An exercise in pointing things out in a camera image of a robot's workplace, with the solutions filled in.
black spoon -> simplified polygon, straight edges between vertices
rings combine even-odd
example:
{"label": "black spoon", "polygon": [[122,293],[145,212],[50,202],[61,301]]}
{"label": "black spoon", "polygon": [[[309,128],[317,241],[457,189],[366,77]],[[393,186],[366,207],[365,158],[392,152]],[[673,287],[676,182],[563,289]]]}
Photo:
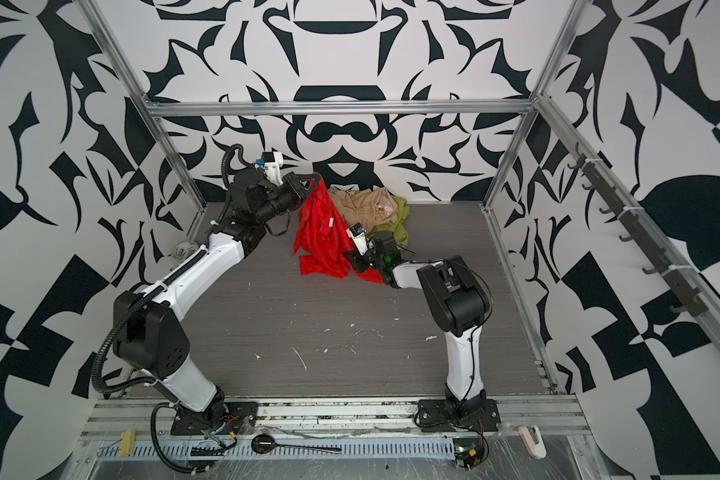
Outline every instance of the black spoon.
{"label": "black spoon", "polygon": [[341,453],[340,447],[307,447],[301,445],[280,445],[275,442],[275,439],[271,435],[257,435],[251,440],[251,448],[256,453],[270,453],[275,447],[291,447],[291,448],[306,448],[307,450],[316,450],[317,452],[326,453]]}

gray wooden floor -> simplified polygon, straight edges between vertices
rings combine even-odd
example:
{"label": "gray wooden floor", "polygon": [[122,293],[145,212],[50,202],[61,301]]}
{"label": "gray wooden floor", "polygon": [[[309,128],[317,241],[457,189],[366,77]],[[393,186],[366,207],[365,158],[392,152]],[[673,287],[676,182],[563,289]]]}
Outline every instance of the gray wooden floor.
{"label": "gray wooden floor", "polygon": [[[219,210],[210,205],[206,218]],[[198,367],[231,396],[441,395],[448,372],[444,334],[422,292],[353,274],[343,280],[301,276],[298,256],[291,255],[298,228],[292,216],[287,234],[265,236],[182,322]],[[275,231],[283,225],[282,219],[272,223]],[[486,390],[542,392],[479,207],[413,205],[405,226],[416,260],[460,254],[490,285],[494,312],[480,338]],[[131,395],[155,391],[138,388]]]}

pile of clothes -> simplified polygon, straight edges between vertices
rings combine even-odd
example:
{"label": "pile of clothes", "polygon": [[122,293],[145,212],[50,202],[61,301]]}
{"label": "pile of clothes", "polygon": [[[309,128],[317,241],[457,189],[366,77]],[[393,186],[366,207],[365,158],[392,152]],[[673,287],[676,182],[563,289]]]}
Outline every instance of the pile of clothes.
{"label": "pile of clothes", "polygon": [[346,233],[347,225],[360,223],[366,232],[393,232],[398,244],[408,244],[408,232],[403,222],[411,213],[405,199],[395,197],[386,188],[378,190],[328,190],[320,184],[298,212],[298,233],[293,254],[303,248],[309,255],[300,256],[302,275],[324,274],[344,278],[352,270],[360,278],[384,283],[376,270],[363,274],[354,271],[344,253],[355,249]]}

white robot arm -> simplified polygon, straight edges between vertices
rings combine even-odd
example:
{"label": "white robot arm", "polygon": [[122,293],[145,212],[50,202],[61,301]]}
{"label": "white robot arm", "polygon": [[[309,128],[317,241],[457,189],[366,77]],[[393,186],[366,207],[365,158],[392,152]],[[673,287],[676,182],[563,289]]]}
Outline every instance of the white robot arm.
{"label": "white robot arm", "polygon": [[[94,388],[112,393],[145,383],[154,386],[189,419],[195,431],[212,435],[223,425],[224,393],[204,377],[190,355],[190,343],[180,325],[192,304],[218,278],[250,255],[271,218],[295,210],[314,191],[317,174],[281,176],[282,156],[265,154],[256,166],[237,172],[230,184],[225,173],[233,145],[222,162],[222,178],[227,196],[222,214],[212,222],[212,232],[203,245],[171,274],[139,293],[124,292],[114,304],[114,327],[99,350],[91,379]],[[359,225],[352,229],[362,231]],[[481,325],[490,314],[490,294],[476,281],[461,257],[431,263],[403,261],[391,232],[371,239],[355,238],[358,249],[346,257],[361,273],[374,267],[384,282],[394,288],[419,288],[429,304],[432,316],[445,332],[448,348],[446,408],[456,425],[468,425],[479,415],[485,402],[480,378],[479,340]],[[108,386],[101,379],[101,367],[110,348],[146,376]],[[162,458],[170,468],[190,473]]]}

patterned wallpaper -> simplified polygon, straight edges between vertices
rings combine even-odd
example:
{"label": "patterned wallpaper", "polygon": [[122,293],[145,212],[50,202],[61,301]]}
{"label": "patterned wallpaper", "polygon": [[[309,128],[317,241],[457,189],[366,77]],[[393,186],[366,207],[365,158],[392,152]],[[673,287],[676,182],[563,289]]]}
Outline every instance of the patterned wallpaper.
{"label": "patterned wallpaper", "polygon": [[195,212],[77,7],[0,0],[0,478],[70,454],[115,297],[172,267]]}

